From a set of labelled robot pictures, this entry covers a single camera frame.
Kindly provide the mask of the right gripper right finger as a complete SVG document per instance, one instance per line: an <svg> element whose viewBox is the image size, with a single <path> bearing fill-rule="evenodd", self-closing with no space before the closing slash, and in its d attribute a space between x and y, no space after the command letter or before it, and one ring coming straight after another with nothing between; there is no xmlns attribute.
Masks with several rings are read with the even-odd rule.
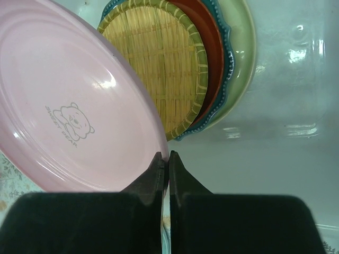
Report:
<svg viewBox="0 0 339 254"><path fill-rule="evenodd" d="M214 194L168 161L172 253L324 253L307 205L284 195Z"/></svg>

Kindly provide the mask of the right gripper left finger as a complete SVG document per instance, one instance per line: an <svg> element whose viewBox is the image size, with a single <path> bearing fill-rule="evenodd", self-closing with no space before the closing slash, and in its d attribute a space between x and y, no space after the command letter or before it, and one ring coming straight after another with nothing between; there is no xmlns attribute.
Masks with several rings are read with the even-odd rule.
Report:
<svg viewBox="0 0 339 254"><path fill-rule="evenodd" d="M120 192L28 193L1 226L1 253L161 253L165 163Z"/></svg>

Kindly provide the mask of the pink plate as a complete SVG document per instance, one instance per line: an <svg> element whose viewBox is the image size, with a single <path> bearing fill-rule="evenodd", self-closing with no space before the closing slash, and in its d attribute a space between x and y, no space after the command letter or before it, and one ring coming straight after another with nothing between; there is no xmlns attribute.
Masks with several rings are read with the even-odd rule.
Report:
<svg viewBox="0 0 339 254"><path fill-rule="evenodd" d="M169 158L134 70L54 1L1 1L1 152L48 192L121 191Z"/></svg>

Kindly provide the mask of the teal scalloped plate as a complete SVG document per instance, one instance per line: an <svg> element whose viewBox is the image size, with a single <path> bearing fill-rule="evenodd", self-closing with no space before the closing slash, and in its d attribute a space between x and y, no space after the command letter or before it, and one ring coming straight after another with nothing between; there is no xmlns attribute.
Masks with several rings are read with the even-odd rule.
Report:
<svg viewBox="0 0 339 254"><path fill-rule="evenodd" d="M183 134L181 134L178 138L173 139L173 140L181 140L185 136L200 132L207 127L212 117L221 109L222 106L224 106L226 102L227 86L228 86L229 80L234 70L234 54L233 54L231 44L230 44L230 27L224 21L219 3L217 1L202 1L202 2L208 8L213 18L215 19L217 27L221 35L222 46L224 48L224 57L225 57L224 73L223 73L221 86L220 86L218 95L216 99L214 100L212 107L208 111L207 115L204 116L202 120L198 121L197 126L191 125Z"/></svg>

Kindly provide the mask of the olive green plate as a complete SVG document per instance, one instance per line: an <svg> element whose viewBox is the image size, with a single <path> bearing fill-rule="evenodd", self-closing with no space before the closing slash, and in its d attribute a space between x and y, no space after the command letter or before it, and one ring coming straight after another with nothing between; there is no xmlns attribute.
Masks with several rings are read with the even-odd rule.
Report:
<svg viewBox="0 0 339 254"><path fill-rule="evenodd" d="M197 27L168 1L110 1L97 29L145 85L167 140L178 138L207 94L207 54Z"/></svg>

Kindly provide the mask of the red brown round plate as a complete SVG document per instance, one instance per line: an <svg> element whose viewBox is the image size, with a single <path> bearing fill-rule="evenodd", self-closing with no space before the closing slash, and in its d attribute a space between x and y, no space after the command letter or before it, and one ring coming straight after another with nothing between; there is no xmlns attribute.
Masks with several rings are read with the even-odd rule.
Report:
<svg viewBox="0 0 339 254"><path fill-rule="evenodd" d="M202 1L172 0L172 4L180 8L194 23L200 33L208 61L208 88L202 108L192 126L197 126L211 109L220 90L224 73L224 48L216 21Z"/></svg>

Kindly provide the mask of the cream and green plate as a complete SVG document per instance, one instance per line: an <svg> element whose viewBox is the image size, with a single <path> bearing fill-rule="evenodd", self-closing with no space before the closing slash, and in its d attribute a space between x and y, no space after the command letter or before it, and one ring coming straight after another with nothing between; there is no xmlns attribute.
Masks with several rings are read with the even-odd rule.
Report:
<svg viewBox="0 0 339 254"><path fill-rule="evenodd" d="M228 98L211 119L207 129L219 123L240 101L255 73L256 32L246 1L219 1L224 20L231 27L230 44L235 55L235 69L228 83Z"/></svg>

